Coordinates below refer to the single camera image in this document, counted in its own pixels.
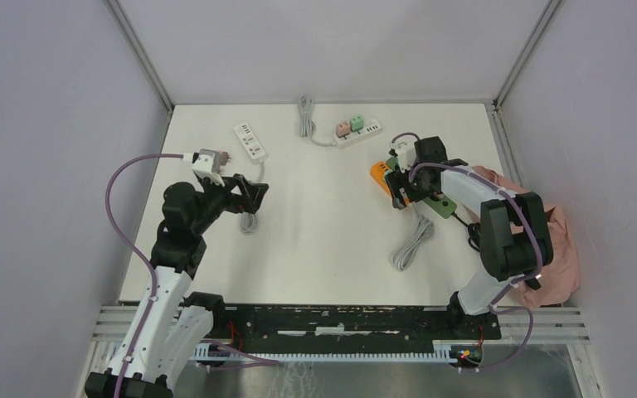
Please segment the green power strip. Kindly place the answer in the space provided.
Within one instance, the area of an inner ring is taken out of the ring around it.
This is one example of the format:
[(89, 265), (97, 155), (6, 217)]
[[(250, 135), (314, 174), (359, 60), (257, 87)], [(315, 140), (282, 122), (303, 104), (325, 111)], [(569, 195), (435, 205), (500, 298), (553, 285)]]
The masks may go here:
[[(389, 158), (387, 160), (387, 164), (394, 169), (396, 167), (396, 159), (394, 157)], [(444, 219), (450, 218), (457, 209), (456, 203), (445, 194), (434, 193), (432, 197), (427, 197), (423, 201), (419, 202), (426, 204), (431, 210), (435, 211)]]

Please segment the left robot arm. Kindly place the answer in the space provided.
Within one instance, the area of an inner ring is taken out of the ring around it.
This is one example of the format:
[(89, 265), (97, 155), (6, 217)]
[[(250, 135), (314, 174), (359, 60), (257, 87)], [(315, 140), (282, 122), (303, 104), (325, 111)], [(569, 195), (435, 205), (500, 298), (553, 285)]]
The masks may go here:
[(235, 174), (201, 190), (177, 182), (163, 194), (163, 220), (147, 257), (150, 281), (119, 350), (102, 372), (88, 375), (88, 397), (171, 397), (182, 369), (205, 337), (226, 331), (220, 295), (187, 295), (206, 251), (206, 230), (224, 213), (255, 214), (266, 183)]

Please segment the orange power strip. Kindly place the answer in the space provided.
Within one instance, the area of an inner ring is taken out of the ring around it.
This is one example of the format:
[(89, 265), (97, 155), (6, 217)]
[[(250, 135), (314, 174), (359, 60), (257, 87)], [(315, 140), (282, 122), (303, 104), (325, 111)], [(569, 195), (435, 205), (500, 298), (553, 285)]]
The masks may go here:
[(403, 210), (409, 206), (410, 202), (402, 193), (397, 192), (397, 194), (395, 194), (392, 192), (391, 186), (388, 184), (388, 177), (393, 174), (393, 172), (394, 170), (386, 162), (380, 161), (372, 165), (370, 176), (390, 197), (392, 206), (397, 210)]

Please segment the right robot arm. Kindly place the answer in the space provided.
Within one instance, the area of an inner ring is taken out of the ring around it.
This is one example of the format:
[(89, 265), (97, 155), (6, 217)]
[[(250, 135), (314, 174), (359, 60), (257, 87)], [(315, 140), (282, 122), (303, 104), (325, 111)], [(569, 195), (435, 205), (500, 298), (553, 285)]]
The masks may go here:
[(516, 193), (478, 174), (459, 158), (449, 158), (439, 137), (390, 142), (391, 161), (377, 179), (399, 210), (437, 196), (449, 198), (477, 218), (472, 237), (482, 262), (472, 279), (455, 293), (445, 325), (457, 338), (479, 328), (478, 315), (491, 311), (512, 288), (539, 290), (542, 270), (553, 248), (542, 198)]

